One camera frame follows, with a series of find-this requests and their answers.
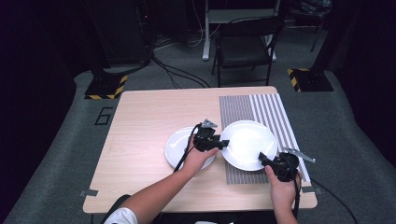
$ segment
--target gray carpet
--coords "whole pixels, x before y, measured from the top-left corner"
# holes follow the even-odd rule
[[[300,149],[317,159],[315,164],[306,163],[311,177],[342,199],[359,223],[396,223],[396,170],[355,123],[333,73],[326,72],[334,87],[331,92],[295,92],[291,86],[287,69],[309,68],[324,36],[325,33],[316,51],[310,53],[314,39],[311,32],[285,29],[276,47],[277,60],[270,85],[280,93]],[[203,44],[194,48],[169,45],[154,53],[164,63],[201,77],[215,87],[216,78],[210,75],[213,58],[209,62],[202,61]],[[232,84],[235,74],[242,72],[249,73],[249,70],[225,72],[225,83],[231,84],[228,86],[262,85],[262,82]],[[265,67],[258,67],[252,73],[262,72]],[[201,88],[185,78],[174,79],[183,88]],[[103,107],[112,107],[106,110],[111,121],[119,101],[84,100],[91,80],[89,72],[76,77],[76,97],[64,124],[6,223],[90,223],[90,215],[82,211],[84,198],[78,195],[90,186],[110,126],[95,125],[95,122]],[[169,76],[151,62],[128,76],[124,90],[173,88]],[[102,217],[94,216],[93,223],[99,223]],[[342,224],[353,223],[353,220],[330,193],[324,192],[318,195],[316,208],[300,210],[299,222]]]

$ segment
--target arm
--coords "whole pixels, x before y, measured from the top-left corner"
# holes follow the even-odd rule
[[[276,222],[278,224],[297,223],[291,212],[296,191],[293,181],[281,182],[277,179],[271,166],[265,166],[265,173],[271,182],[271,199],[274,207]]]
[[[214,156],[218,151],[217,148],[213,148],[209,151],[200,152],[193,148],[179,171],[138,191],[120,207],[128,207],[134,211],[139,223],[149,223],[201,170],[206,159]]]

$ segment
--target striped placemat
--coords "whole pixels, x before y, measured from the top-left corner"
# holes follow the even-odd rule
[[[221,128],[238,120],[254,120],[269,128],[276,138],[278,152],[282,147],[299,149],[279,94],[220,96]],[[243,171],[226,163],[227,184],[269,183],[263,170]],[[304,181],[310,181],[304,161],[299,171]]]

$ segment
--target white plate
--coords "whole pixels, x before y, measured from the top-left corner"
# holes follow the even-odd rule
[[[222,154],[228,163],[241,170],[262,169],[260,152],[270,160],[276,156],[274,135],[256,121],[239,120],[228,125],[222,132],[220,140],[230,140],[230,144],[222,150]]]
[[[187,146],[187,141],[191,135],[193,127],[183,128],[172,134],[165,146],[165,158],[169,164],[175,168],[184,154],[184,149]],[[212,156],[206,160],[202,169],[206,168],[216,156]]]

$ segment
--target person's right hand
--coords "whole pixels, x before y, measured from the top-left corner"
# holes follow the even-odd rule
[[[267,174],[271,183],[271,199],[275,210],[287,209],[290,210],[296,196],[294,182],[281,182],[277,179],[271,166],[265,166],[265,173]],[[296,176],[297,183],[300,183],[300,177]]]

